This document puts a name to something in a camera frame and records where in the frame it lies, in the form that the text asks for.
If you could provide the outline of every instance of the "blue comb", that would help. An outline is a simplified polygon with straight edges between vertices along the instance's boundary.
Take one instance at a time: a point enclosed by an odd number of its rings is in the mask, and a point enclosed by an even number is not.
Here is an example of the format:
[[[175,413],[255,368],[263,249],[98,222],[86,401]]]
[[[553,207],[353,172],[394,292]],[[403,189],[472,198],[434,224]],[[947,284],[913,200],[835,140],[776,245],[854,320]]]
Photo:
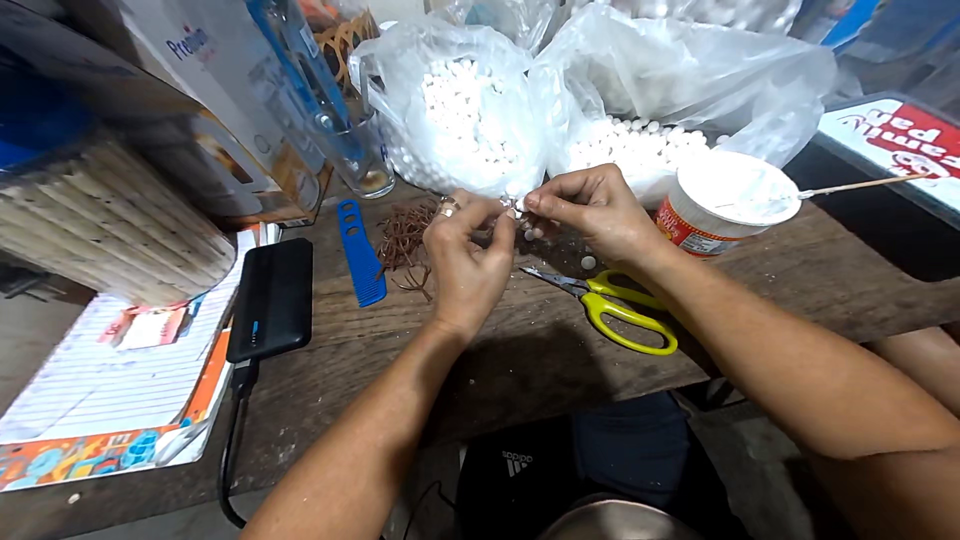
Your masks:
[[[360,207],[353,199],[347,199],[337,205],[337,221],[340,223],[340,240],[347,253],[350,278],[353,280],[353,292],[357,295],[360,307],[376,304],[387,296],[387,279],[376,275],[380,272],[380,261],[376,258],[367,231],[363,228]]]

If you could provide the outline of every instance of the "scissors blade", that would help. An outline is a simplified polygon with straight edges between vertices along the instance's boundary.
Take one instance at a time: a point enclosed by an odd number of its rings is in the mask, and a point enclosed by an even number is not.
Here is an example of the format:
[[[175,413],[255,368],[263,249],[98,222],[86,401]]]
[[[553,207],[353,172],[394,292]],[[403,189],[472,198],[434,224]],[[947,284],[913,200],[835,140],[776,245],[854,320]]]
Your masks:
[[[520,270],[523,270],[524,272],[526,272],[527,274],[530,274],[531,276],[540,278],[545,282],[553,283],[557,285],[559,288],[565,290],[566,292],[578,298],[583,296],[586,293],[586,291],[579,290],[575,287],[582,287],[586,290],[589,290],[587,283],[584,282],[583,280],[576,280],[573,278],[568,278],[567,276],[561,276],[559,274],[547,274],[546,272],[541,272],[540,270],[536,268],[531,268],[529,266],[521,266]]]

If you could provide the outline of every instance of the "ring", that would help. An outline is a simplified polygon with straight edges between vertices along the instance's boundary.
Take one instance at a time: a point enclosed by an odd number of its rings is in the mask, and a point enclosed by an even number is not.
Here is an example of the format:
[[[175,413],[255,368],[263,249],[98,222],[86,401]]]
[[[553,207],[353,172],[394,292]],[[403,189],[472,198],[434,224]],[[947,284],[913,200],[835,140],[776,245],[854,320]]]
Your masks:
[[[458,203],[456,199],[454,199],[453,197],[450,197],[449,195],[444,195],[443,197],[440,198],[440,205],[443,206],[444,203],[450,203],[451,205],[453,205],[455,209],[461,210],[460,203]]]
[[[444,195],[440,198],[440,207],[437,209],[437,215],[450,217],[459,209],[460,203],[458,203],[456,199],[450,197],[449,195]]]

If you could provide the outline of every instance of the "black cable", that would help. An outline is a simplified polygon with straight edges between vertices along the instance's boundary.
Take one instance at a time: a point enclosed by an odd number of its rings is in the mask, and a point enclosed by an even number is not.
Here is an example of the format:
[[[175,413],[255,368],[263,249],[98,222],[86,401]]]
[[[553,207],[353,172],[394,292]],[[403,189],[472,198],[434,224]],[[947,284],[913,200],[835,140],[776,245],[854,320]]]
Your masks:
[[[230,388],[233,389],[233,403],[230,406],[229,431],[227,442],[224,443],[224,452],[220,456],[220,473],[217,477],[217,502],[227,519],[237,528],[247,525],[247,520],[240,517],[233,505],[230,504],[230,485],[233,479],[233,469],[236,466],[236,451],[243,438],[244,420],[247,418],[247,406],[250,404],[250,394],[260,374],[258,360],[249,360],[239,363],[233,368],[230,378]]]
[[[423,493],[420,494],[420,498],[417,499],[417,503],[414,504],[414,509],[410,511],[410,521],[407,522],[407,528],[403,530],[402,540],[407,540],[407,534],[410,533],[410,527],[414,524],[414,518],[417,517],[417,510],[420,509],[420,504],[423,503],[424,499],[426,499],[426,496],[430,493],[430,489],[432,489],[434,485],[437,486],[437,495],[440,496],[440,499],[454,512],[457,511],[457,504],[444,495],[443,483],[439,480],[433,480],[430,482],[430,485],[426,486],[426,489],[423,490]]]

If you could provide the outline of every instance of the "brown wire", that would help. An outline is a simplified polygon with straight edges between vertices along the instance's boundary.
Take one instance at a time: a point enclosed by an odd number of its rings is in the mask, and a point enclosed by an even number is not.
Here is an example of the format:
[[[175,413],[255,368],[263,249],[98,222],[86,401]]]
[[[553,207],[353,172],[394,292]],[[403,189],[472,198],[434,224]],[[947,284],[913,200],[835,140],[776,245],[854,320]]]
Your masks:
[[[430,221],[437,213],[437,201],[428,199],[416,203],[397,203],[392,206],[390,217],[383,221],[383,238],[376,249],[376,256],[380,260],[380,271],[377,278],[387,270],[395,271],[398,268],[407,268],[404,277],[407,284],[401,284],[391,278],[396,286],[404,290],[418,290],[423,298],[430,302],[432,298],[426,292],[427,278],[430,276],[430,267],[424,258],[419,257],[420,247],[423,245],[423,232],[430,226]],[[417,281],[413,277],[411,268],[420,264],[423,266],[423,278]]]

